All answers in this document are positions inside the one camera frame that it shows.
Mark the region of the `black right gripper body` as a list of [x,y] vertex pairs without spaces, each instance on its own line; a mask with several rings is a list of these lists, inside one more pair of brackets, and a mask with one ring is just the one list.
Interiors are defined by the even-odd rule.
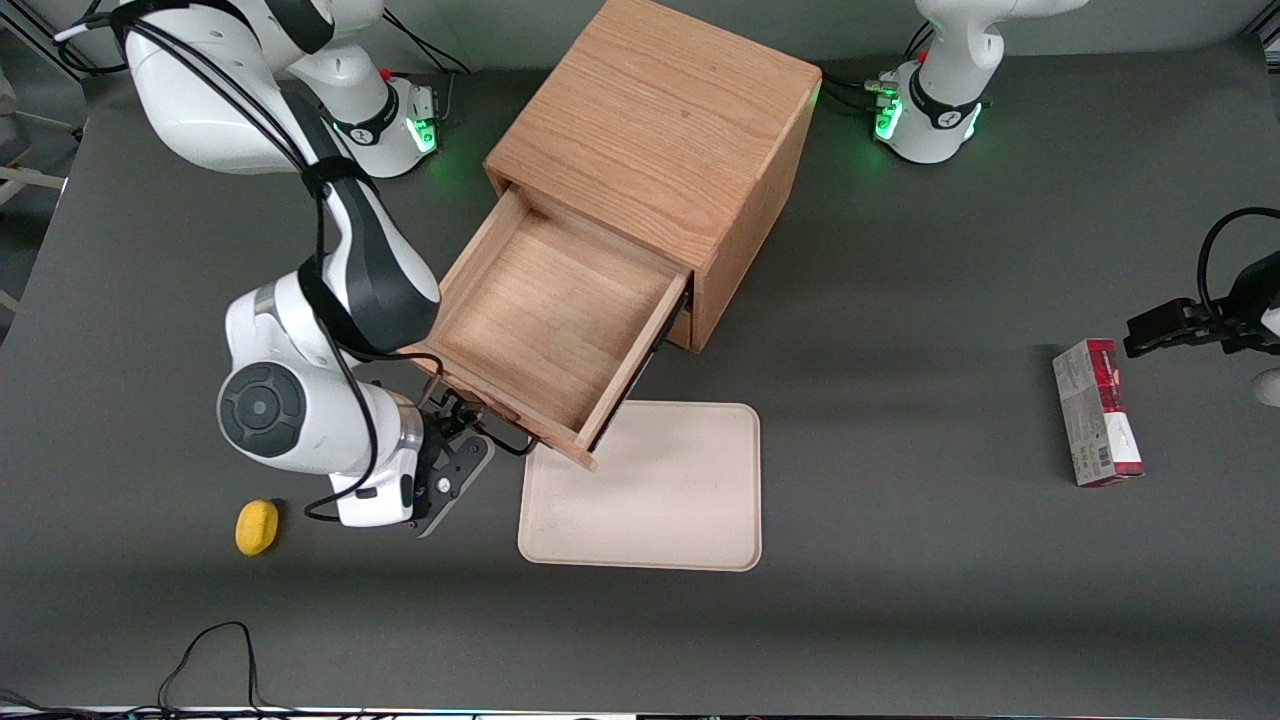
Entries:
[[454,462],[456,446],[466,429],[460,419],[442,419],[436,415],[436,400],[419,402],[422,418],[422,447],[419,452],[419,473],[442,471]]

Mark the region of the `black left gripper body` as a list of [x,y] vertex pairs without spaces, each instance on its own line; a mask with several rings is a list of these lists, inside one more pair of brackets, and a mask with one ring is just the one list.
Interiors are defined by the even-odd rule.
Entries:
[[1225,354],[1256,351],[1279,355],[1277,296],[1279,252],[1245,266],[1230,291],[1221,299],[1210,299],[1208,260],[1204,254],[1204,307],[1210,314],[1208,342],[1221,346]]

